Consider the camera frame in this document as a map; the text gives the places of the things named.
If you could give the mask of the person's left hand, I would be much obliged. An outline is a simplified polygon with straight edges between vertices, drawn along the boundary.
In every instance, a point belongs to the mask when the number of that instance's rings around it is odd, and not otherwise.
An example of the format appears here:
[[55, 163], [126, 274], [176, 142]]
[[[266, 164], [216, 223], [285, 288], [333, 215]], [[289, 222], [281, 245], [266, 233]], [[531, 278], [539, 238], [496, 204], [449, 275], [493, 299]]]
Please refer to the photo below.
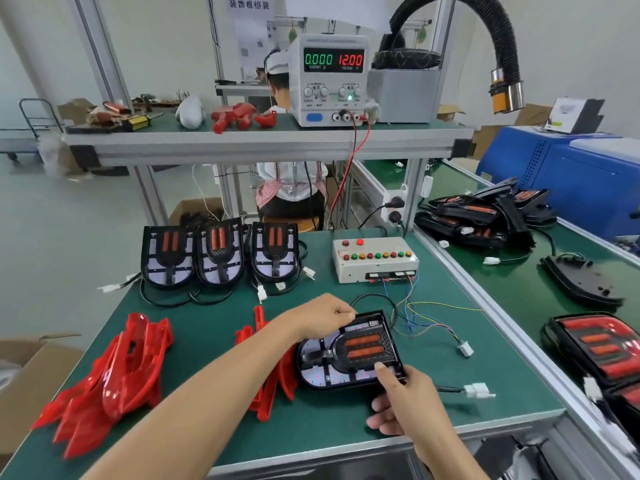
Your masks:
[[331, 293], [321, 294], [277, 316], [273, 322], [292, 333], [297, 341], [325, 338], [354, 321], [336, 321], [332, 318], [329, 310], [331, 299], [340, 298]]

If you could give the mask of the person's right hand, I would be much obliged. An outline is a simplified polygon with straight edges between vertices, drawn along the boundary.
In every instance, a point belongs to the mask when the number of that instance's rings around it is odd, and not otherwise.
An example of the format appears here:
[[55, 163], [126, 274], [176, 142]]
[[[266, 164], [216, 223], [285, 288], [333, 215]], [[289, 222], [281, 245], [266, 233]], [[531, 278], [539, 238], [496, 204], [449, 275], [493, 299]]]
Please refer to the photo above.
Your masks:
[[425, 373], [406, 365], [405, 382], [397, 393], [377, 396], [371, 403], [374, 412], [366, 420], [370, 429], [387, 436], [407, 436], [453, 428], [432, 380]]

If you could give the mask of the black tail light housing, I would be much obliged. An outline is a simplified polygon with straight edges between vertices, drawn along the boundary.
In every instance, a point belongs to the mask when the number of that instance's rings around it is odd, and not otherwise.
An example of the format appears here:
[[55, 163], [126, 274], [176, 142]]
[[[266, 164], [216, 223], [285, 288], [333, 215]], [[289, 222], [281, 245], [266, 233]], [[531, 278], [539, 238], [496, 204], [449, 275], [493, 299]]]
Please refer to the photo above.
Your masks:
[[245, 268], [244, 225], [239, 217], [208, 221], [195, 233], [196, 273], [208, 287], [231, 287]]
[[250, 270], [257, 285], [287, 282], [301, 273], [296, 225], [254, 222], [250, 227]]
[[381, 310], [358, 314], [324, 338], [300, 342], [293, 359], [302, 384], [323, 392], [376, 385], [376, 363], [389, 368], [402, 384], [406, 382], [404, 365]]
[[194, 233], [183, 226], [145, 226], [140, 273], [142, 284], [153, 288], [183, 288], [196, 273]]

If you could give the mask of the person's right forearm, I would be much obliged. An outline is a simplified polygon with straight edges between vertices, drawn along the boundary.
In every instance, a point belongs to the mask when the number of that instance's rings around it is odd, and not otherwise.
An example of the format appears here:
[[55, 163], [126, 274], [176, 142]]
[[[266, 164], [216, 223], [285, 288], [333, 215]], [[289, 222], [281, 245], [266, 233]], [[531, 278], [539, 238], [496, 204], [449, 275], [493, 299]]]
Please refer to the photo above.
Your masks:
[[453, 429], [421, 432], [410, 437], [418, 459], [434, 480], [490, 480]]

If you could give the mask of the person's left forearm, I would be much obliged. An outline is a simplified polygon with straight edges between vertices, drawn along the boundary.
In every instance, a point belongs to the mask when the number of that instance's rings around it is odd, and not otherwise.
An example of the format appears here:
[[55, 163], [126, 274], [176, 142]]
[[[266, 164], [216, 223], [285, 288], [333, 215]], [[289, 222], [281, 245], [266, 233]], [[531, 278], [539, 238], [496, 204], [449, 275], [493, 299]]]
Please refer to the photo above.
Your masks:
[[167, 396], [81, 480], [204, 480], [261, 384], [307, 327], [280, 316]]

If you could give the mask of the white test box with buttons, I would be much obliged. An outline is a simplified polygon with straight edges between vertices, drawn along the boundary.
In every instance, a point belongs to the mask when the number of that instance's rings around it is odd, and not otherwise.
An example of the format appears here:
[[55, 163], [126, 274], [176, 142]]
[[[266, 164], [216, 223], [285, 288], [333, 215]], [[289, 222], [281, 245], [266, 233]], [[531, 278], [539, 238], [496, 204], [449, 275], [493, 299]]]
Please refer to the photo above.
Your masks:
[[420, 264], [402, 237], [337, 239], [332, 256], [341, 284], [412, 280]]

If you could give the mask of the wooden stool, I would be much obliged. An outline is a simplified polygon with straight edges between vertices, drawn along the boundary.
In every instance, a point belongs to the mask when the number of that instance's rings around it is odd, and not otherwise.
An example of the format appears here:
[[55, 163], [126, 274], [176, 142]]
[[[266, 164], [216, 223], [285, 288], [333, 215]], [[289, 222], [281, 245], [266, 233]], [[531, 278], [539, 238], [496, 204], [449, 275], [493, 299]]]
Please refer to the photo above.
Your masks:
[[277, 223], [286, 225], [296, 225], [299, 233], [315, 232], [321, 230], [322, 220], [318, 217], [305, 217], [305, 218], [287, 218], [287, 217], [269, 217], [264, 216], [262, 218], [264, 223]]

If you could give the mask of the red test lead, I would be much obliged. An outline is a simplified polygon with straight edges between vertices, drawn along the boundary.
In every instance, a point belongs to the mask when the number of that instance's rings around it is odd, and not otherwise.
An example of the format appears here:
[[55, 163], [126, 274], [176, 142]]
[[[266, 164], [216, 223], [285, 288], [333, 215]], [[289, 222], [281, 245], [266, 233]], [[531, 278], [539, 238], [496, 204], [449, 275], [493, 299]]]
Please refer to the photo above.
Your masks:
[[353, 142], [353, 151], [351, 152], [349, 158], [346, 161], [346, 166], [345, 166], [345, 170], [343, 172], [343, 176], [342, 179], [340, 181], [340, 184], [337, 187], [337, 192], [335, 194], [335, 197], [332, 201], [332, 205], [329, 211], [329, 217], [328, 217], [328, 224], [329, 224], [329, 230], [330, 231], [334, 231], [335, 230], [335, 222], [334, 222], [334, 218], [333, 218], [333, 213], [337, 208], [337, 204], [340, 201], [340, 197], [341, 194], [346, 186], [346, 182], [351, 170], [351, 166], [353, 164], [353, 161], [355, 159], [356, 154], [362, 149], [362, 147], [366, 144], [366, 142], [368, 141], [370, 134], [371, 134], [371, 119], [370, 119], [370, 115], [367, 111], [364, 111], [362, 113], [362, 115], [360, 116], [360, 121], [366, 123], [367, 126], [367, 131], [366, 134], [364, 135], [363, 140], [358, 144], [357, 143], [357, 127], [356, 125], [354, 125], [354, 142]]

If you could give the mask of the aluminium workbench shelf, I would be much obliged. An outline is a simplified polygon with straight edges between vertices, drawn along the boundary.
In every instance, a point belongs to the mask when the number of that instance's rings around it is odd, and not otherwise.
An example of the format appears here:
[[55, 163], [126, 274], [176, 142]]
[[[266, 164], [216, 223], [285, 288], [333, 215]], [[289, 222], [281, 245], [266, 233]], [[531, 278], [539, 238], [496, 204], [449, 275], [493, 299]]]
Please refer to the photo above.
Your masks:
[[90, 167], [222, 164], [256, 162], [345, 161], [354, 146], [355, 160], [448, 159], [465, 155], [474, 129], [441, 120], [425, 125], [378, 123], [350, 128], [300, 128], [292, 116], [280, 114], [275, 128], [227, 129], [210, 126], [180, 130], [159, 118], [132, 133], [65, 134], [78, 165]]

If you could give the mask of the black tail light back cover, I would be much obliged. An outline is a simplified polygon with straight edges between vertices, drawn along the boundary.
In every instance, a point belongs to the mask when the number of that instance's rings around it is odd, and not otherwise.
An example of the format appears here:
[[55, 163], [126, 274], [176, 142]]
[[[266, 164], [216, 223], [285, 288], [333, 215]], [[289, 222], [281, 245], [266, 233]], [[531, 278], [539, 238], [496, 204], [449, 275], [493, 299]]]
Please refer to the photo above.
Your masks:
[[619, 308], [625, 302], [613, 281], [581, 254], [549, 255], [540, 258], [539, 266], [573, 301], [604, 308]]

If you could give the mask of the white bench power supply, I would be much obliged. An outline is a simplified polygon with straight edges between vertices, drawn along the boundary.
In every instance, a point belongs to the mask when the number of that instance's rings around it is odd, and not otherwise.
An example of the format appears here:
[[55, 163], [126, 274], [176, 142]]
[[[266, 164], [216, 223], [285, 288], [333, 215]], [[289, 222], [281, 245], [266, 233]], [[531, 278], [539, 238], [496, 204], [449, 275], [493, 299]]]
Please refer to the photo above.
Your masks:
[[369, 40], [308, 34], [288, 49], [291, 113], [301, 128], [359, 127], [364, 119]]

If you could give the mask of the white cloth bundle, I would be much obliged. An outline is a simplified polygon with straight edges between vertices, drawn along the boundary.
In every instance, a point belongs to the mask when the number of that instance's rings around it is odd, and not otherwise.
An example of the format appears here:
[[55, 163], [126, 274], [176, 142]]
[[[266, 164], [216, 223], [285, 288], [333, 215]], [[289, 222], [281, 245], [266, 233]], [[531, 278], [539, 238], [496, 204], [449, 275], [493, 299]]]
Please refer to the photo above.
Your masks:
[[204, 116], [201, 99], [196, 95], [183, 99], [175, 112], [177, 122], [187, 130], [199, 129], [203, 124]]

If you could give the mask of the blue machine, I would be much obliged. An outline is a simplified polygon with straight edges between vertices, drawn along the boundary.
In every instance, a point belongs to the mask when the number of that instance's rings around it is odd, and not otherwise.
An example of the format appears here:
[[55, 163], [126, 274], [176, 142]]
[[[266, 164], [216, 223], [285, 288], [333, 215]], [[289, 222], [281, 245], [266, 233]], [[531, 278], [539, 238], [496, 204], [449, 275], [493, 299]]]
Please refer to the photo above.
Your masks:
[[500, 129], [476, 175], [524, 189], [549, 189], [560, 218], [606, 241], [640, 235], [640, 139], [596, 133], [560, 135], [537, 127]]

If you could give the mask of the white paper sign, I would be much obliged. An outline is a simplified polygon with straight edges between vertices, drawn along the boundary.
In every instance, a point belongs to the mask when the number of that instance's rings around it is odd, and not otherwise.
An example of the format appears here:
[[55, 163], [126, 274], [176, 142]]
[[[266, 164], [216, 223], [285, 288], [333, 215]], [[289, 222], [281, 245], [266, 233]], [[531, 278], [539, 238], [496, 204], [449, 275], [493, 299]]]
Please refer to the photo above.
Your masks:
[[263, 70], [272, 50], [268, 22], [275, 16], [274, 0], [228, 0], [228, 14], [239, 48], [241, 68], [249, 74]]

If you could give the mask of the metal trolley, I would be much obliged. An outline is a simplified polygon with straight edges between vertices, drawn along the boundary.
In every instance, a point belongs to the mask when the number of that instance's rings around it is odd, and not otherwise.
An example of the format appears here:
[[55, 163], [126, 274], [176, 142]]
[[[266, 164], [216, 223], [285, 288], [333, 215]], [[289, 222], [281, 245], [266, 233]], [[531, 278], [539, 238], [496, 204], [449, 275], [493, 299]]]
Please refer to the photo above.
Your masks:
[[50, 101], [44, 98], [21, 98], [18, 108], [26, 126], [0, 127], [0, 155], [6, 156], [14, 165], [20, 164], [21, 155], [29, 154], [37, 162], [43, 163], [38, 150], [39, 138], [53, 131], [62, 133], [61, 120]]

